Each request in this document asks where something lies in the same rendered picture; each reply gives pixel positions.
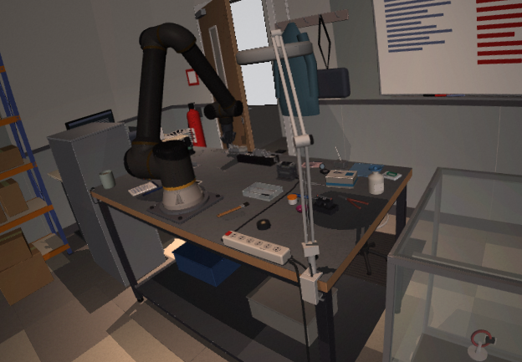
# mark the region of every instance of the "glass case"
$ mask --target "glass case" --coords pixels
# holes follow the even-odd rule
[[[383,361],[522,361],[522,176],[438,168],[388,257]]]

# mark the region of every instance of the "tiled floor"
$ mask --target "tiled floor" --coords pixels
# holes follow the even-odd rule
[[[380,232],[393,233],[394,225],[390,216]],[[73,255],[47,261],[52,283],[13,306],[0,294],[0,362],[234,360],[152,303],[137,303],[94,263],[78,235],[69,243]],[[381,362],[383,339],[384,314],[357,362]]]

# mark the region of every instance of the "red fire extinguisher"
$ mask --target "red fire extinguisher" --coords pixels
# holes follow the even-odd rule
[[[192,129],[192,133],[194,134],[192,144],[194,146],[207,147],[207,143],[205,143],[205,135],[203,134],[201,118],[199,117],[199,112],[194,109],[194,103],[188,105],[187,121],[188,128]]]

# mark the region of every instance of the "white jar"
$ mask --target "white jar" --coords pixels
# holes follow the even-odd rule
[[[384,176],[379,173],[379,168],[373,166],[370,168],[371,175],[368,176],[368,190],[372,195],[380,195],[384,192]]]

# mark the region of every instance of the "computer monitor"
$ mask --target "computer monitor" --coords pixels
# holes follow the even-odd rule
[[[79,118],[76,120],[71,120],[65,123],[65,128],[67,130],[80,127],[81,125],[87,125],[88,123],[114,123],[114,116],[112,115],[112,110],[104,110],[103,112],[98,112],[97,114],[92,114],[89,116],[85,116],[83,118]]]

